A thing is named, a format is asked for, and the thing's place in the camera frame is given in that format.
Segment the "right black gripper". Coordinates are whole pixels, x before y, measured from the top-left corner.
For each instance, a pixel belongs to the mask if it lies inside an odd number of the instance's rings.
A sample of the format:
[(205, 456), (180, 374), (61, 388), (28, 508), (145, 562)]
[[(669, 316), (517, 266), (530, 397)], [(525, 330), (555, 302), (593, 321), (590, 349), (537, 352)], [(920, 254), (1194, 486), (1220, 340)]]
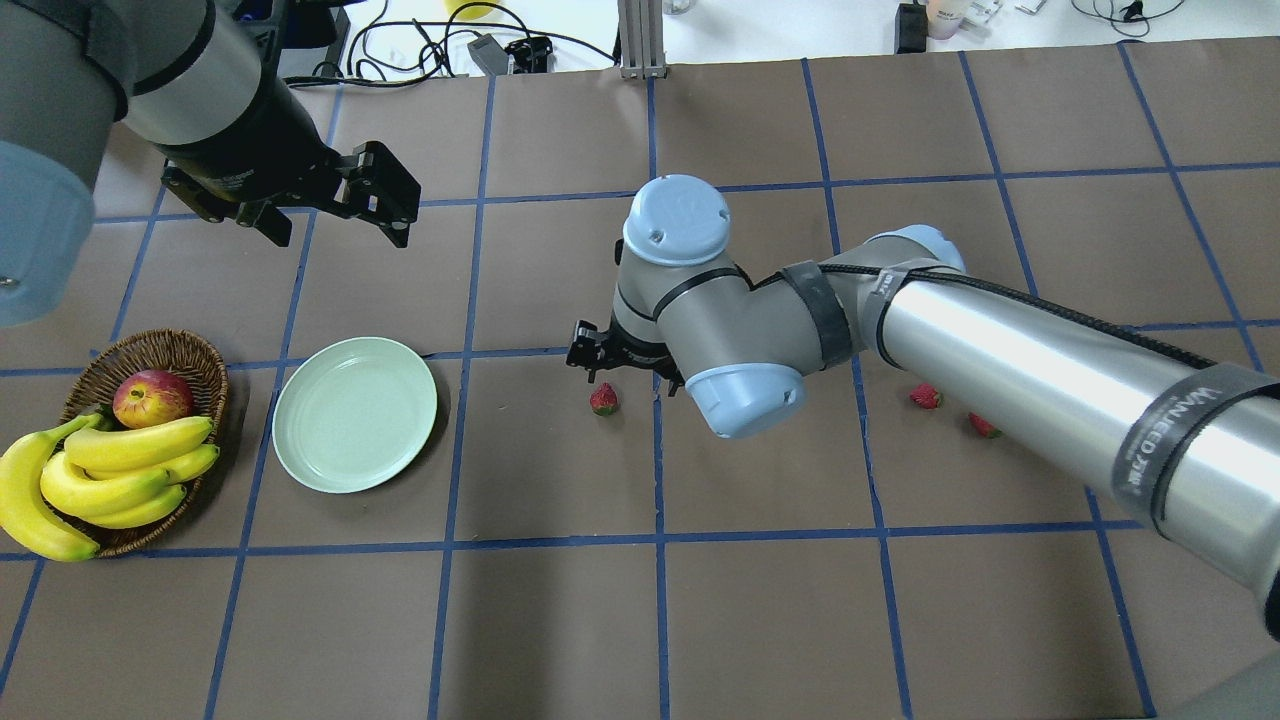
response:
[(604, 331), (591, 322), (579, 320), (567, 348), (566, 365), (585, 370), (589, 383), (595, 382), (598, 372), (618, 368), (653, 372), (668, 382), (669, 397), (675, 397), (686, 386), (666, 343), (640, 340), (616, 319)]

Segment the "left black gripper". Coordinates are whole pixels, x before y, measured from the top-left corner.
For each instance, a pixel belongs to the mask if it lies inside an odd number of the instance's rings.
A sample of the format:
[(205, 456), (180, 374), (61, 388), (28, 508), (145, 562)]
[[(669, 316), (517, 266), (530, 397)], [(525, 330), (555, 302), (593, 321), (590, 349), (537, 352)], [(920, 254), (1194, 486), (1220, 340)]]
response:
[[(380, 141), (348, 155), (323, 142), (310, 114), (242, 29), (196, 29), (160, 60), (163, 183), (206, 222), (236, 219), (280, 249), (293, 223), (279, 206), (320, 208), (375, 225), (406, 249), (421, 184)], [(329, 170), (335, 161), (335, 172)]]

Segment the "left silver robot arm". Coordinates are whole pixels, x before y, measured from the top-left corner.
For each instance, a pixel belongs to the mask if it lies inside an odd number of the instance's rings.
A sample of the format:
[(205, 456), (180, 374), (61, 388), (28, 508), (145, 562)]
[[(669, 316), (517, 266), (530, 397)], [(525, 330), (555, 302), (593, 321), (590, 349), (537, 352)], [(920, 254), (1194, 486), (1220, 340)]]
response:
[(4, 325), (61, 301), (116, 123), (165, 158), (163, 184), (206, 222), (285, 247), (285, 210), (307, 208), (407, 245), (420, 183), (384, 143), (340, 154), (323, 140), (279, 73), (288, 15), (241, 22), (224, 1), (3, 4)]

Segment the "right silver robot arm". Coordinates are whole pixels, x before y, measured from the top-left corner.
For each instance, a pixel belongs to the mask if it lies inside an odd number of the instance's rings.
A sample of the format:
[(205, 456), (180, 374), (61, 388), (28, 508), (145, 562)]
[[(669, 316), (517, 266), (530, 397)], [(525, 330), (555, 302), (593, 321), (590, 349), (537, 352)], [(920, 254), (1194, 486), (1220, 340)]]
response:
[(931, 225), (751, 282), (732, 219), (704, 179), (646, 182), (609, 324), (580, 322), (567, 364), (654, 372), (740, 439), (791, 418), (808, 375), (874, 354), (1245, 587), (1277, 634), (1276, 377), (980, 281)]

